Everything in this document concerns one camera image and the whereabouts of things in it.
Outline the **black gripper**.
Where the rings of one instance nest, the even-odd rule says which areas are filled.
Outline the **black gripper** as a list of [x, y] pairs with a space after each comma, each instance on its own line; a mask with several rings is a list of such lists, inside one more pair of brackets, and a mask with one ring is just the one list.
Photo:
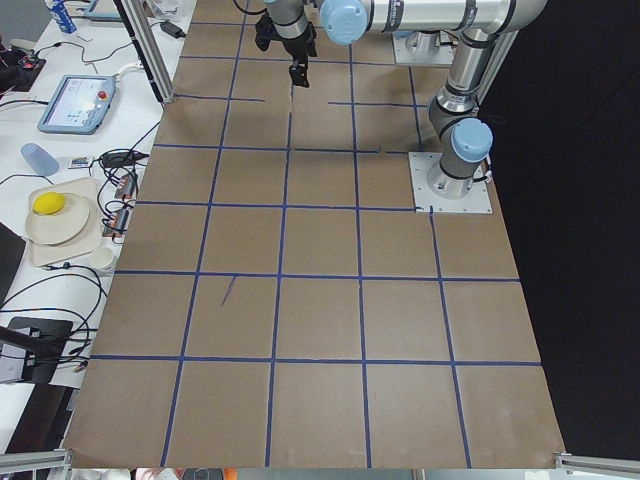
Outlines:
[[308, 24], [305, 30], [295, 38], [285, 38], [274, 31], [274, 39], [280, 41], [291, 55], [294, 63], [289, 68], [289, 76], [295, 87], [309, 88], [308, 63], [310, 57], [316, 57], [316, 30]]

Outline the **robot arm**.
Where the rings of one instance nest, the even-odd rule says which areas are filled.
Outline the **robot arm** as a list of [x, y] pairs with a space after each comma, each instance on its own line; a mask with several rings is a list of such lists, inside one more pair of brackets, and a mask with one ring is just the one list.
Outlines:
[[405, 64], [447, 66], [444, 86], [431, 100], [429, 119], [443, 153], [426, 183], [437, 196], [459, 200], [480, 178], [476, 171], [493, 143], [479, 120], [478, 93], [498, 68], [503, 37], [517, 33], [543, 11], [543, 1], [317, 1], [328, 38], [343, 46], [364, 34], [390, 34]]

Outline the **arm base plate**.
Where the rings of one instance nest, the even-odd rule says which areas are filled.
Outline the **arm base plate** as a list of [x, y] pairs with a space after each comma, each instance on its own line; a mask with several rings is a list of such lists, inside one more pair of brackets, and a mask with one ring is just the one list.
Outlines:
[[419, 213], [491, 214], [482, 164], [467, 179], [454, 179], [441, 169], [439, 152], [410, 152], [409, 170], [414, 209]]
[[401, 31], [392, 41], [398, 65], [449, 68], [453, 63], [456, 44], [445, 31]]

